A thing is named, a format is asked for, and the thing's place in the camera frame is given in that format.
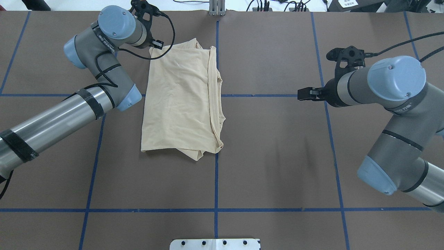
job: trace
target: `folded shirt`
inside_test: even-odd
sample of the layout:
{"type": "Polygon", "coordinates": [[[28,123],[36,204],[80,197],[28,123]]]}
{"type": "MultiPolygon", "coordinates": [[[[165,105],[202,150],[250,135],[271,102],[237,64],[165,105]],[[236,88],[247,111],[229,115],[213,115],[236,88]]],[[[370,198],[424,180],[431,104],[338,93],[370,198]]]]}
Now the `folded shirt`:
{"type": "MultiPolygon", "coordinates": [[[[168,48],[150,48],[151,57],[168,48]]],[[[141,151],[176,148],[195,161],[204,152],[219,152],[225,121],[221,86],[216,48],[203,49],[195,38],[151,61],[141,151]]]]}

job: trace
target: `blue joint cap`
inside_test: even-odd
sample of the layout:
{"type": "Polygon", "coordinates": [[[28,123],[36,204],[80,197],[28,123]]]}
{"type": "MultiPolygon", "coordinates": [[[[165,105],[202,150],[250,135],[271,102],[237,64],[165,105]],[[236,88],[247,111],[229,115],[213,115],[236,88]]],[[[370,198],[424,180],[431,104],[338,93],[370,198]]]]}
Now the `blue joint cap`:
{"type": "Polygon", "coordinates": [[[133,15],[116,5],[103,8],[97,23],[105,35],[118,40],[128,38],[136,29],[136,21],[133,15]]]}
{"type": "Polygon", "coordinates": [[[77,68],[86,69],[86,66],[83,65],[75,49],[76,36],[77,35],[73,36],[67,43],[65,43],[65,45],[63,46],[63,51],[65,52],[66,58],[68,58],[68,60],[72,62],[72,64],[74,64],[77,68]]]}
{"type": "Polygon", "coordinates": [[[411,56],[397,56],[375,63],[369,70],[370,89],[388,101],[404,101],[417,95],[425,85],[425,70],[411,56]]]}
{"type": "Polygon", "coordinates": [[[136,85],[134,84],[125,99],[117,106],[117,109],[120,111],[125,111],[132,105],[138,103],[141,99],[142,94],[139,92],[136,85]]]}
{"type": "Polygon", "coordinates": [[[437,132],[437,133],[436,133],[436,135],[441,135],[441,136],[444,136],[444,129],[443,129],[443,130],[441,130],[441,131],[439,131],[439,132],[437,132]]]}
{"type": "Polygon", "coordinates": [[[369,156],[365,156],[359,167],[358,177],[386,195],[392,195],[398,189],[387,173],[369,156]]]}

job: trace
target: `blue grid line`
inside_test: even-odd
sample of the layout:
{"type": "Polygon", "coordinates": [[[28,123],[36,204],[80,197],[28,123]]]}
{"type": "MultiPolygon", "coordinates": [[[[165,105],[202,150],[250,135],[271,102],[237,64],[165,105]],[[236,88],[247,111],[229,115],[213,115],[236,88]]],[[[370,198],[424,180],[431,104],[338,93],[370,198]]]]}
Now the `blue grid line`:
{"type": "Polygon", "coordinates": [[[70,94],[0,94],[0,97],[68,97],[70,94]]]}
{"type": "Polygon", "coordinates": [[[216,22],[216,68],[219,69],[219,21],[216,22]]]}
{"type": "Polygon", "coordinates": [[[364,211],[431,211],[430,208],[424,207],[356,207],[344,208],[347,212],[364,212],[364,211]]]}
{"type": "MultiPolygon", "coordinates": [[[[317,56],[317,65],[318,65],[318,69],[319,69],[319,77],[321,80],[321,86],[324,87],[324,78],[322,75],[321,58],[319,55],[319,47],[317,44],[316,26],[314,23],[313,12],[310,12],[310,15],[311,15],[311,24],[313,27],[314,43],[315,43],[315,47],[316,47],[316,56],[317,56]]],[[[341,217],[342,217],[342,227],[344,229],[345,247],[347,250],[350,250],[349,234],[348,234],[348,230],[347,230],[347,222],[345,220],[344,203],[342,202],[341,182],[339,180],[339,171],[337,169],[336,151],[334,148],[333,134],[332,134],[331,124],[330,124],[330,115],[329,115],[329,110],[327,107],[327,102],[325,102],[325,101],[324,101],[324,108],[325,108],[325,115],[327,118],[327,126],[329,129],[330,145],[331,145],[331,149],[332,149],[332,153],[333,153],[334,167],[335,167],[335,172],[336,172],[336,185],[337,185],[337,192],[338,192],[338,197],[339,197],[339,205],[341,207],[341,217]]]]}
{"type": "Polygon", "coordinates": [[[100,146],[102,145],[103,127],[105,126],[106,117],[107,117],[106,114],[102,117],[102,125],[100,126],[99,141],[97,143],[97,150],[95,152],[94,168],[92,170],[92,175],[91,175],[91,184],[89,185],[88,201],[86,203],[85,217],[83,218],[83,226],[82,226],[82,234],[80,236],[79,250],[83,248],[83,240],[85,239],[85,231],[88,222],[89,207],[91,205],[92,189],[94,187],[95,173],[97,170],[97,164],[99,162],[99,152],[100,152],[100,146]]]}
{"type": "MultiPolygon", "coordinates": [[[[219,21],[216,21],[216,68],[219,70],[219,21]]],[[[214,161],[214,238],[219,237],[219,153],[214,161]]]]}
{"type": "Polygon", "coordinates": [[[70,208],[0,208],[0,212],[14,213],[85,213],[85,209],[70,208]]]}
{"type": "Polygon", "coordinates": [[[222,94],[221,97],[297,97],[297,95],[293,94],[222,94]]]}
{"type": "MultiPolygon", "coordinates": [[[[407,18],[407,12],[404,11],[404,19],[405,19],[405,25],[407,26],[408,36],[410,37],[410,40],[413,39],[412,33],[410,32],[410,25],[408,24],[408,18],[407,18]]],[[[413,52],[415,53],[416,58],[419,60],[418,52],[416,51],[415,42],[412,42],[413,52]]]]}
{"type": "MultiPolygon", "coordinates": [[[[86,209],[0,208],[0,213],[85,213],[86,209]]],[[[291,212],[384,212],[431,211],[423,207],[349,207],[349,208],[90,208],[88,213],[291,213],[291,212]]]]}
{"type": "MultiPolygon", "coordinates": [[[[0,97],[68,97],[71,94],[0,94],[0,97]]],[[[296,94],[222,94],[221,97],[297,97],[296,94]]]]}
{"type": "Polygon", "coordinates": [[[215,157],[215,170],[214,170],[214,238],[219,237],[219,153],[216,153],[215,157]]]}
{"type": "Polygon", "coordinates": [[[14,58],[16,57],[17,50],[19,49],[19,45],[20,45],[20,42],[22,40],[23,33],[25,32],[26,25],[28,24],[28,20],[29,20],[29,16],[30,15],[31,15],[31,11],[28,11],[28,15],[26,16],[25,23],[23,24],[22,31],[20,32],[19,39],[17,40],[17,44],[16,44],[16,47],[14,49],[14,53],[12,53],[12,57],[11,57],[11,60],[9,61],[8,69],[6,70],[6,74],[4,75],[3,82],[2,82],[2,85],[0,87],[0,94],[3,92],[4,86],[6,84],[6,80],[8,79],[9,71],[11,70],[14,58]]]}
{"type": "Polygon", "coordinates": [[[123,208],[123,209],[89,209],[90,213],[212,213],[212,208],[123,208]]]}

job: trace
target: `white label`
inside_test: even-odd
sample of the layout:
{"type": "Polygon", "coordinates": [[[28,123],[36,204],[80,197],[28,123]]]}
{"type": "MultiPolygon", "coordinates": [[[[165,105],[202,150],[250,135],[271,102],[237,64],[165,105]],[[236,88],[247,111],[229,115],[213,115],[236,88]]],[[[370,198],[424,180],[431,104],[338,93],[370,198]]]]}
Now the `white label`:
{"type": "Polygon", "coordinates": [[[338,0],[338,2],[343,8],[348,8],[358,5],[356,0],[338,0]]]}

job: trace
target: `white metal bracket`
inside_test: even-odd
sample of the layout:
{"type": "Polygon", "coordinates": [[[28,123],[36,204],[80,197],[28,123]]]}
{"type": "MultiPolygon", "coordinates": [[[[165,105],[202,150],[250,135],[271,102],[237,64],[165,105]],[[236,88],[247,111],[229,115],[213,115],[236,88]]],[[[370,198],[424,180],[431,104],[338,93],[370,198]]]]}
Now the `white metal bracket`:
{"type": "Polygon", "coordinates": [[[181,239],[170,250],[261,250],[260,239],[181,239]]]}
{"type": "Polygon", "coordinates": [[[210,16],[225,16],[225,0],[210,0],[210,16]]]}

